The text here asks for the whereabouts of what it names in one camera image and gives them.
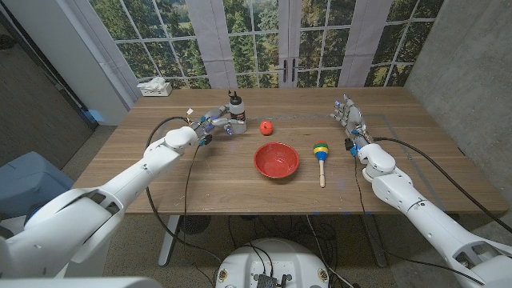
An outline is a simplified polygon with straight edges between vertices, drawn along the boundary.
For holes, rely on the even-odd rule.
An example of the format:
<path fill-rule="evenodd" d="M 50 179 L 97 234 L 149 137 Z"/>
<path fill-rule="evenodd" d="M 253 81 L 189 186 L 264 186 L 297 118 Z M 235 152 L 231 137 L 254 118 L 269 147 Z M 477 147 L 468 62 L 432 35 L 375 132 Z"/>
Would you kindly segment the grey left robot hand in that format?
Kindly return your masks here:
<path fill-rule="evenodd" d="M 197 122 L 192 122 L 190 127 L 196 132 L 199 138 L 207 136 L 216 127 L 222 127 L 229 135 L 232 135 L 236 126 L 243 126 L 246 123 L 244 120 L 238 120 L 236 118 L 224 118 L 224 115 L 229 112 L 230 108 L 228 105 L 212 109 L 201 116 Z"/>

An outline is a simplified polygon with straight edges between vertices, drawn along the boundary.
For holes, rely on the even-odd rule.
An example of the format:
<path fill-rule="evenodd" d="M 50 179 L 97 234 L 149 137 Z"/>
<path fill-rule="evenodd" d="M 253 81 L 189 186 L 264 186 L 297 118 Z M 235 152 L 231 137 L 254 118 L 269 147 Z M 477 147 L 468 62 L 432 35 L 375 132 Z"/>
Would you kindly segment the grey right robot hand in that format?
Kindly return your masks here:
<path fill-rule="evenodd" d="M 361 148 L 373 142 L 367 131 L 362 112 L 347 94 L 343 95 L 342 102 L 335 102 L 334 112 L 330 116 L 343 126 L 346 133 L 345 148 L 353 156 Z"/>

